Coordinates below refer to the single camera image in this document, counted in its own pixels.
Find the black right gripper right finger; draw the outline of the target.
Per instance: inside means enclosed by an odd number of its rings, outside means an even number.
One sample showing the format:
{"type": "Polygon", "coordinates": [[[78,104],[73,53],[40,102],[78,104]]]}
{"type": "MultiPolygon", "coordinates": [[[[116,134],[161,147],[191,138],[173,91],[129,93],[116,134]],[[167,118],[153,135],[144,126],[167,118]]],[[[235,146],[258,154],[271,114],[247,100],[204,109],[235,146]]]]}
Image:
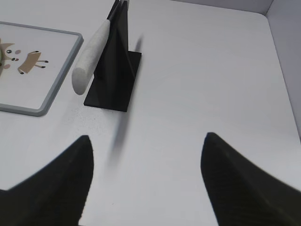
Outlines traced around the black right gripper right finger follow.
{"type": "Polygon", "coordinates": [[[207,133],[200,169],[218,225],[299,226],[301,193],[207,133]]]}

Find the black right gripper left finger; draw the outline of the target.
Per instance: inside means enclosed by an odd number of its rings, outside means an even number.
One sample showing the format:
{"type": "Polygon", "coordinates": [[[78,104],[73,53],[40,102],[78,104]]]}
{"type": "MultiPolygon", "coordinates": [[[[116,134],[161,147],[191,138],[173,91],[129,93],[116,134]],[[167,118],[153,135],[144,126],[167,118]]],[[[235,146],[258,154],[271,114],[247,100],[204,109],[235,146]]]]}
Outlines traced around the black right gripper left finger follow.
{"type": "Polygon", "coordinates": [[[0,192],[2,226],[77,226],[94,172],[89,136],[80,136],[41,170],[0,192]]]}

